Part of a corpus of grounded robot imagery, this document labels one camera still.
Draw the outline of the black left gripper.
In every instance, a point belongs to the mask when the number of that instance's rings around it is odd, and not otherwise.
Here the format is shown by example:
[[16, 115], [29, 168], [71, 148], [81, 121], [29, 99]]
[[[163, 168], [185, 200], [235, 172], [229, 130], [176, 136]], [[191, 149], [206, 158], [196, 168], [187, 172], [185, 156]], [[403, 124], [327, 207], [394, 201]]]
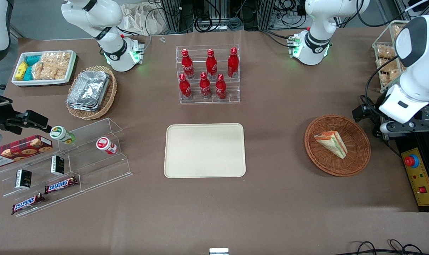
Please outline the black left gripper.
[[353, 110], [353, 119], [356, 123], [369, 119], [372, 123], [380, 123], [380, 115], [376, 110], [376, 106], [373, 100], [368, 96], [361, 96], [361, 106], [357, 106]]

